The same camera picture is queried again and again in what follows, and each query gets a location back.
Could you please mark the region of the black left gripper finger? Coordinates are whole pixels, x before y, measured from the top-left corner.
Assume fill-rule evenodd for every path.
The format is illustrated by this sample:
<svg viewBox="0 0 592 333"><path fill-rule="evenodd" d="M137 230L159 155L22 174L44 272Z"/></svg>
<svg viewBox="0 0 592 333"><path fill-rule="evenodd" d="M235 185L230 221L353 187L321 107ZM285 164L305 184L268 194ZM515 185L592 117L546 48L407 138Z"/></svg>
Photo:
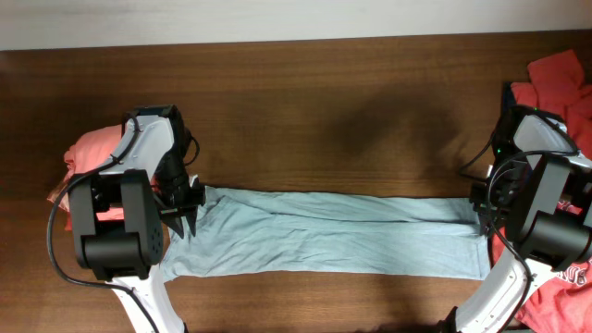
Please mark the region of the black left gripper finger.
<svg viewBox="0 0 592 333"><path fill-rule="evenodd" d="M198 213L198 209L196 207L193 207L185 214L185 218L186 218L190 233L193 237L196 235L197 213Z"/></svg>
<svg viewBox="0 0 592 333"><path fill-rule="evenodd" d="M167 225L180 238L184 238L184 227L181 216L165 216L164 224Z"/></svg>

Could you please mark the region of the light grey-blue t-shirt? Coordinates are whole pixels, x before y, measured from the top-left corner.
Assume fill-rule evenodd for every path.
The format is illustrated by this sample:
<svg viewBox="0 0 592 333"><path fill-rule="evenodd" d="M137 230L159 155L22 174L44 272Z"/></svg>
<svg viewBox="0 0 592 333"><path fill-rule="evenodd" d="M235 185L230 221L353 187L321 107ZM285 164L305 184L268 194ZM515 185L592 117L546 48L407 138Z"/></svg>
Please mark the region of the light grey-blue t-shirt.
<svg viewBox="0 0 592 333"><path fill-rule="evenodd" d="M486 237L465 198L208 187L196 233L170 236L166 280L269 271L484 279Z"/></svg>

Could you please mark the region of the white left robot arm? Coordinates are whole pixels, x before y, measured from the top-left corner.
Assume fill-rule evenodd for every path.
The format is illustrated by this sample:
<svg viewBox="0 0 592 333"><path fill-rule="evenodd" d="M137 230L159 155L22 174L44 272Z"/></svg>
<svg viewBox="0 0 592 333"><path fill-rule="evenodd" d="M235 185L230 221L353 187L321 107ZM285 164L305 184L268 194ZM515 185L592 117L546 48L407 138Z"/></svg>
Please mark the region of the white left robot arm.
<svg viewBox="0 0 592 333"><path fill-rule="evenodd" d="M164 228L195 235L205 188L185 156L199 144L175 105L134 109L115 151L67 188L77 261L112 290L138 332L184 332L167 295Z"/></svg>

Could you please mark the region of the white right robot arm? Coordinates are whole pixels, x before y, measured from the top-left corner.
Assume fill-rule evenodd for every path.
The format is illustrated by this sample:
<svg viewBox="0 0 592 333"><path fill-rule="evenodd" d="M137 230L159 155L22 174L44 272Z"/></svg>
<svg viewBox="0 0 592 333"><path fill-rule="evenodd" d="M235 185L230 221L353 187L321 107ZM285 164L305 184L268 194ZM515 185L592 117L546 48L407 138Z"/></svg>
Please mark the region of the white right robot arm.
<svg viewBox="0 0 592 333"><path fill-rule="evenodd" d="M591 161L566 122L514 105L486 147L494 164L470 201L503 251L479 289L438 323L440 332L501 332L536 290L591 257Z"/></svg>

